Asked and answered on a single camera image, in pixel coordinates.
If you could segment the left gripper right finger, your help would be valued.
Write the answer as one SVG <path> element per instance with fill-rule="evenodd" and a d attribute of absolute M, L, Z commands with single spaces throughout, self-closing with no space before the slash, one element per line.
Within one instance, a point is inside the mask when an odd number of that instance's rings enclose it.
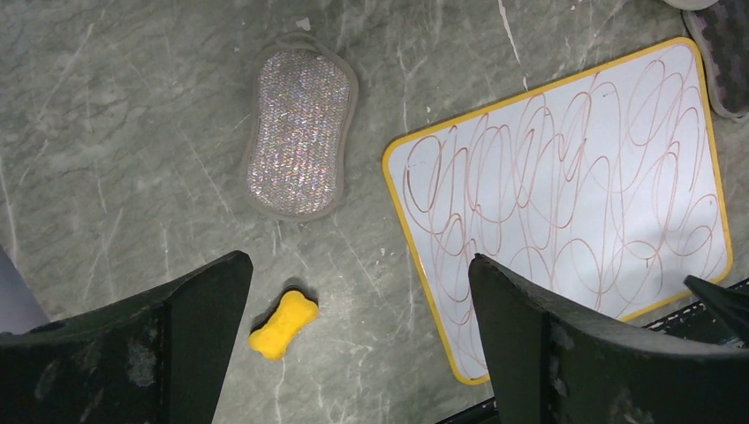
<path fill-rule="evenodd" d="M 745 423 L 748 295 L 696 277 L 711 328 L 620 322 L 534 284 L 486 255 L 468 277 L 499 423 Z"/>

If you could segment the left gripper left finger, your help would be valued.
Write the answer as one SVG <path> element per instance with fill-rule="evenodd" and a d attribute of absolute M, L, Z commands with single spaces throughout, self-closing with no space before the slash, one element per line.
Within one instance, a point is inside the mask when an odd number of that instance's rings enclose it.
<path fill-rule="evenodd" d="M 253 264 L 230 252 L 105 307 L 1 337 L 4 423 L 209 423 Z"/>

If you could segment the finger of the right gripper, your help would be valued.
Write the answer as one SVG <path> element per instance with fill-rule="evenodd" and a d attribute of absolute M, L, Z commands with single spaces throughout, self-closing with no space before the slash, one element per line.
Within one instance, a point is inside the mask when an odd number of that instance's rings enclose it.
<path fill-rule="evenodd" d="M 688 276 L 685 286 L 706 306 L 716 320 L 742 342 L 748 342 L 748 293 L 730 290 L 696 276 Z"/>

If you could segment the yellow framed whiteboard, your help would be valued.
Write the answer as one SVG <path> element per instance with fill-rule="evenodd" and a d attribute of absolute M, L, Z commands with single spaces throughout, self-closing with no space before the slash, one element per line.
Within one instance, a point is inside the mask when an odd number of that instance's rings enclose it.
<path fill-rule="evenodd" d="M 395 139 L 382 172 L 465 384 L 488 379 L 476 254 L 620 321 L 732 266 L 706 72 L 686 37 Z"/>

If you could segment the dark brown scrubbing pad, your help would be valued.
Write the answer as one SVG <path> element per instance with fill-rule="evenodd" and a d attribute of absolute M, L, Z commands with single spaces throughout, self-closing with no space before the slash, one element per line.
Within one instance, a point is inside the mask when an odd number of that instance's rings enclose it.
<path fill-rule="evenodd" d="M 711 107 L 721 117 L 747 120 L 748 2 L 716 1 L 683 18 L 703 58 Z"/>

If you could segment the grey mesh scrubbing pad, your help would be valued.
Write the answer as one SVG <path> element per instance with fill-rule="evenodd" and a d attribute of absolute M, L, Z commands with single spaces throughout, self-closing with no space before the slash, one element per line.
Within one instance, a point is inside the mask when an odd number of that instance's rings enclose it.
<path fill-rule="evenodd" d="M 718 0 L 663 0 L 663 2 L 682 11 L 699 11 L 707 9 Z"/>

